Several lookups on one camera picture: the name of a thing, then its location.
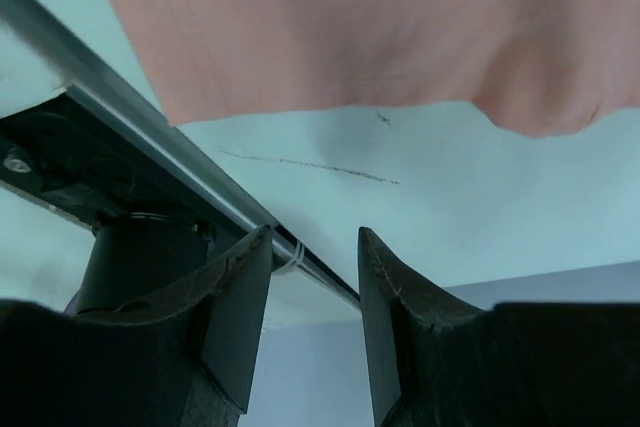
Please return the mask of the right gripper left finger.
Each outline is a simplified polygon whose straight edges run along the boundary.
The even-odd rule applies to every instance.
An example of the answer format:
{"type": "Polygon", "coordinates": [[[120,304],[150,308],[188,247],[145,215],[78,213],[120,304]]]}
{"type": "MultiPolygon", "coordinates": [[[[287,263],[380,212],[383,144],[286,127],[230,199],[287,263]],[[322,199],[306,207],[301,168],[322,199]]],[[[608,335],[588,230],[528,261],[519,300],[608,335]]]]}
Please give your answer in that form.
{"type": "Polygon", "coordinates": [[[1,304],[5,426],[234,426],[248,408],[273,265],[263,226],[114,311],[1,304]]]}

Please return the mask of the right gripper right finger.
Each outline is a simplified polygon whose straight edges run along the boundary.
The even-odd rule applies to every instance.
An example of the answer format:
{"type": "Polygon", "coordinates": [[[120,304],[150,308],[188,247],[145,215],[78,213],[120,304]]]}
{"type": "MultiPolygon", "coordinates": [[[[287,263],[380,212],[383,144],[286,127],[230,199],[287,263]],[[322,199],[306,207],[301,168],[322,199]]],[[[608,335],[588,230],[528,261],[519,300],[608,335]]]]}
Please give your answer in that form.
{"type": "Polygon", "coordinates": [[[360,305],[379,426],[635,426],[635,303],[482,310],[358,235],[360,305]]]}

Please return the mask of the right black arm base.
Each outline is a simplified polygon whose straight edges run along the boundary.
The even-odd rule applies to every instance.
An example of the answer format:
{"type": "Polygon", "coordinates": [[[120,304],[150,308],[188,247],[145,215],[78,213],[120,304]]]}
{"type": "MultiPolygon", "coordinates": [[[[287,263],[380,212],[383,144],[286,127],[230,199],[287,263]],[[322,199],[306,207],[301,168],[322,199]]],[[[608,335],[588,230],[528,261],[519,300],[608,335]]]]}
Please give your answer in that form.
{"type": "Polygon", "coordinates": [[[215,244],[186,187],[66,94],[2,119],[1,179],[90,228],[73,314],[162,289],[203,267],[215,244]]]}

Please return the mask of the salmon pink t-shirt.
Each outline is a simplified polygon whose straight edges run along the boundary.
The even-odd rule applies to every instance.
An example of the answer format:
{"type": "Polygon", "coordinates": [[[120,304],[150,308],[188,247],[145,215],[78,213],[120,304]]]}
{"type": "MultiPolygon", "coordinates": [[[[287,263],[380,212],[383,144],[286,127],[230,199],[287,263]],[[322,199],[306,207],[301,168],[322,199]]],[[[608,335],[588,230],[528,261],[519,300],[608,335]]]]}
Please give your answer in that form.
{"type": "Polygon", "coordinates": [[[175,125],[469,101],[530,137],[639,103],[639,0],[110,0],[175,125]]]}

